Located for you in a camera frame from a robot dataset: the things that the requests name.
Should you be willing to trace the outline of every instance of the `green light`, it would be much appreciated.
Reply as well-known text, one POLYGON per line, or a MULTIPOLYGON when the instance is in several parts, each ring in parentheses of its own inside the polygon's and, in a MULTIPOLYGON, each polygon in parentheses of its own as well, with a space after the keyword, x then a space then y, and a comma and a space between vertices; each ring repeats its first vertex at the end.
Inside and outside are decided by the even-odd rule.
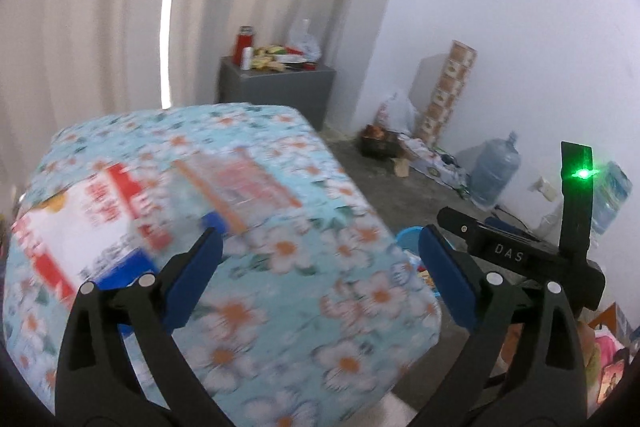
POLYGON ((593 170, 590 171, 589 169, 580 169, 579 171, 577 171, 575 174, 572 174, 572 178, 580 178, 581 180, 588 180, 589 178, 591 178, 593 175, 598 174, 598 170, 593 170))

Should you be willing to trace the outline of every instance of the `electrical outlet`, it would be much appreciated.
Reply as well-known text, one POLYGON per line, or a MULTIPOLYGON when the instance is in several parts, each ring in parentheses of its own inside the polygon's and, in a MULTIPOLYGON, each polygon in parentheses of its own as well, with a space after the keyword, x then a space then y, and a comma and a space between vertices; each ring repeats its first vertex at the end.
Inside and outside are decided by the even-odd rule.
POLYGON ((556 188, 544 178, 540 178, 536 184, 538 191, 546 198, 547 201, 556 201, 558 191, 556 188))

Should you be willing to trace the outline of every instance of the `silver screw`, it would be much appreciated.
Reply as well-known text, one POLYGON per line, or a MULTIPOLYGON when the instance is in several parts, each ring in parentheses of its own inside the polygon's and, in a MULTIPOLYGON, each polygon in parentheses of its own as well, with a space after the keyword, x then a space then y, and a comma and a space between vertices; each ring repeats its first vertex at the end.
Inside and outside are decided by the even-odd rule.
POLYGON ((498 272, 489 272, 486 275, 486 281, 493 286, 500 286, 504 279, 498 272))
POLYGON ((546 283, 546 289, 548 289, 551 293, 555 293, 556 295, 562 291, 562 286, 559 285, 556 281, 549 281, 546 283))
POLYGON ((138 284, 143 288, 151 286, 154 282, 156 282, 156 276, 152 273, 145 273, 140 277, 140 279, 138 279, 138 284))
POLYGON ((82 295, 89 295, 92 291, 94 291, 95 284, 91 281, 87 281, 82 286, 80 286, 80 293, 82 295))

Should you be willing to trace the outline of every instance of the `white plastic bag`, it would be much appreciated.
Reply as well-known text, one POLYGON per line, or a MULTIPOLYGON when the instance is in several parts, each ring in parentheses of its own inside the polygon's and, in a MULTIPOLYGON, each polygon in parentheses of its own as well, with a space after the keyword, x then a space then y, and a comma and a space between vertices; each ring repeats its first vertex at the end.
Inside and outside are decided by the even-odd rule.
POLYGON ((318 40, 309 34, 309 19, 304 19, 294 25, 289 30, 287 48, 298 50, 305 54, 309 62, 317 62, 322 57, 322 50, 318 40))
POLYGON ((380 105, 376 125, 391 132, 412 136, 417 118, 418 110, 409 97, 402 91, 396 91, 380 105))

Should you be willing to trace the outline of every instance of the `red thermos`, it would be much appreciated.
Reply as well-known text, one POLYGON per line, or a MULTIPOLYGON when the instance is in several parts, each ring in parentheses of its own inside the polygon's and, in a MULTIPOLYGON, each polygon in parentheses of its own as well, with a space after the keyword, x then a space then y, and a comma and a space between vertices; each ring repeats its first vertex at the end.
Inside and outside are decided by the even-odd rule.
POLYGON ((242 61, 242 50, 245 48, 254 47, 254 27, 253 26, 240 26, 240 32, 238 33, 238 40, 236 41, 236 50, 234 52, 234 64, 240 65, 242 61))

